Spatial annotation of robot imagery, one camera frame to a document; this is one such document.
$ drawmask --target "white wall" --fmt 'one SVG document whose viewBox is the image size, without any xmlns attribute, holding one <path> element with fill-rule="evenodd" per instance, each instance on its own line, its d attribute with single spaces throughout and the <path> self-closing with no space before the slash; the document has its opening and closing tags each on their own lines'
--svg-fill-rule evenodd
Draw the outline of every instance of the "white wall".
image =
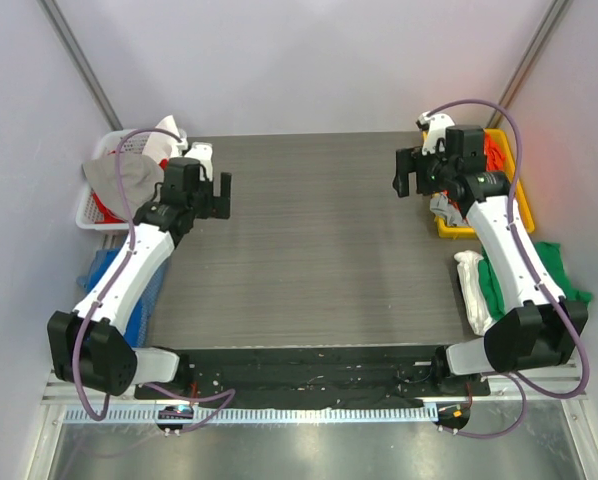
<svg viewBox="0 0 598 480">
<path fill-rule="evenodd" d="M 598 428 L 598 0 L 573 2 L 512 113 L 538 230 L 562 243 L 569 275 L 596 297 L 583 340 Z"/>
<path fill-rule="evenodd" d="M 549 0 L 59 0 L 126 127 L 400 131 L 498 100 Z M 459 120 L 485 122 L 468 108 Z"/>
<path fill-rule="evenodd" d="M 107 131 L 34 1 L 0 1 L 0 480 L 21 478 L 50 368 L 46 323 L 74 305 L 100 239 L 74 224 L 80 163 Z"/>
</svg>

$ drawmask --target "wooden table surface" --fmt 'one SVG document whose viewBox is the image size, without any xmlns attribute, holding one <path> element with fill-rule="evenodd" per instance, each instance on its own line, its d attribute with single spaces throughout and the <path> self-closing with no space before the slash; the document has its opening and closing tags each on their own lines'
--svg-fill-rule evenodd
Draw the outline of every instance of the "wooden table surface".
<svg viewBox="0 0 598 480">
<path fill-rule="evenodd" d="M 473 338 L 428 199 L 392 190 L 417 133 L 214 137 L 232 218 L 197 220 L 171 259 L 150 345 L 454 343 Z"/>
</svg>

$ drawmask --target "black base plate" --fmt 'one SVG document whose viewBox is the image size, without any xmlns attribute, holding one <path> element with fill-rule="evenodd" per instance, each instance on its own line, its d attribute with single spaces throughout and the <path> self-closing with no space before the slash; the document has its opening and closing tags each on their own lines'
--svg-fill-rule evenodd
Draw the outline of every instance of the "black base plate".
<svg viewBox="0 0 598 480">
<path fill-rule="evenodd" d="M 422 402 L 417 397 L 466 395 L 462 383 L 442 392 L 428 378 L 430 366 L 416 365 L 430 362 L 436 348 L 244 348 L 178 353 L 187 354 L 194 365 L 197 396 L 234 388 L 233 408 L 383 409 L 419 407 Z M 470 385 L 474 396 L 490 394 L 488 382 Z"/>
</svg>

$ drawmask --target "red cloth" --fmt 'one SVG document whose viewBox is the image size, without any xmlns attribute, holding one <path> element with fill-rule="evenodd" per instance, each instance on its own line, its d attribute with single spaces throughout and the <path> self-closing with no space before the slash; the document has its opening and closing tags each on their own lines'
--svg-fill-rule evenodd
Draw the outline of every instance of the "red cloth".
<svg viewBox="0 0 598 480">
<path fill-rule="evenodd" d="M 103 220 L 99 220 L 96 223 L 123 223 L 121 220 L 115 217 L 114 213 L 108 210 L 106 206 L 103 203 L 101 203 L 101 200 L 99 200 L 99 197 L 94 192 L 92 192 L 92 199 L 94 200 L 95 205 L 97 205 L 97 208 L 103 215 Z"/>
<path fill-rule="evenodd" d="M 506 161 L 499 145 L 492 139 L 490 135 L 486 133 L 486 141 L 484 143 L 484 150 L 486 153 L 486 171 L 495 172 L 498 170 L 503 171 L 503 166 Z"/>
</svg>

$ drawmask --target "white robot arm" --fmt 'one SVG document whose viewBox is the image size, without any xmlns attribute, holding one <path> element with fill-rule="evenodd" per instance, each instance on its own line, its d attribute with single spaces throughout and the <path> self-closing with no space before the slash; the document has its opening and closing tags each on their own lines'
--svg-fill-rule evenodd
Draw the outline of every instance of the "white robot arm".
<svg viewBox="0 0 598 480">
<path fill-rule="evenodd" d="M 148 382 L 171 384 L 179 391 L 189 386 L 188 362 L 180 361 L 178 354 L 161 348 L 132 349 L 123 334 L 148 282 L 190 231 L 194 220 L 230 217 L 232 177 L 221 174 L 220 195 L 214 196 L 211 156 L 211 145 L 197 143 L 185 158 L 170 159 L 160 200 L 147 202 L 135 215 L 134 250 L 127 239 L 104 276 L 74 310 L 55 312 L 51 317 L 48 337 L 58 378 L 74 381 L 71 359 L 77 331 L 87 312 L 98 304 L 80 350 L 79 372 L 84 386 L 110 395 L 121 395 L 132 385 Z M 130 260 L 120 269 L 128 257 Z M 109 290 L 100 301 L 104 288 Z"/>
<path fill-rule="evenodd" d="M 483 338 L 438 350 L 433 365 L 438 381 L 496 371 L 505 373 L 559 365 L 570 358 L 574 343 L 538 288 L 515 242 L 520 242 L 550 295 L 558 299 L 581 332 L 587 318 L 583 303 L 569 302 L 544 268 L 519 216 L 513 199 L 508 218 L 510 183 L 504 172 L 486 171 L 485 132 L 481 127 L 457 126 L 446 114 L 422 114 L 417 125 L 427 132 L 421 148 L 397 151 L 393 188 L 408 196 L 409 174 L 415 173 L 417 193 L 447 191 L 474 228 L 499 280 L 507 314 Z"/>
</svg>

